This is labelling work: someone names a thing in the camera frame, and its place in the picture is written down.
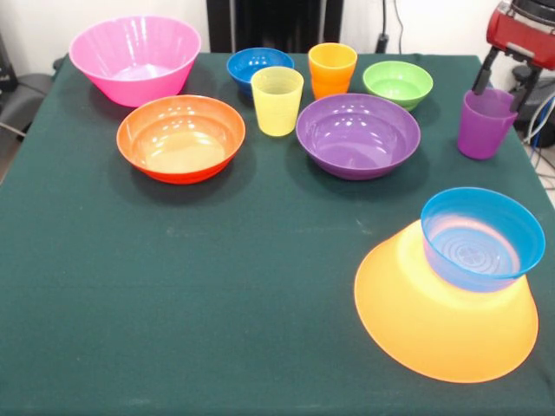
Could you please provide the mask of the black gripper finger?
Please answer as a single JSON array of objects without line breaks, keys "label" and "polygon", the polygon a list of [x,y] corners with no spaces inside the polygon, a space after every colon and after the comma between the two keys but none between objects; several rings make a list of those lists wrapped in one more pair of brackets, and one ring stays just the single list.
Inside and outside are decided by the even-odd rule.
[{"label": "black gripper finger", "polygon": [[489,85],[491,73],[492,73],[492,65],[498,55],[498,49],[495,46],[492,46],[486,55],[486,58],[481,64],[480,71],[478,72],[475,81],[472,86],[472,91],[475,95],[482,95]]},{"label": "black gripper finger", "polygon": [[513,102],[510,107],[512,112],[520,112],[520,109],[535,88],[541,72],[542,68],[535,65],[519,65],[513,68],[512,74],[519,86],[513,94]]}]

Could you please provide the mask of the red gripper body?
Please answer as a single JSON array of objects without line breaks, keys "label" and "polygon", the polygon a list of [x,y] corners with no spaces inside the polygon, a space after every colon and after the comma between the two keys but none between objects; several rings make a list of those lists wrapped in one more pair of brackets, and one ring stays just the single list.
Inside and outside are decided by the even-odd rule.
[{"label": "red gripper body", "polygon": [[554,70],[554,2],[499,2],[486,40],[516,60]]}]

